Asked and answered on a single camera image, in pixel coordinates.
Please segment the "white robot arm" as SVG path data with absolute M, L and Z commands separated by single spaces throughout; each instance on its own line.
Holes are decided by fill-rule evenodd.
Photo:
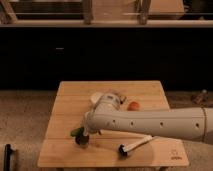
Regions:
M 121 103 L 116 94 L 101 94 L 84 116 L 85 133 L 111 130 L 213 144 L 213 108 L 122 111 Z

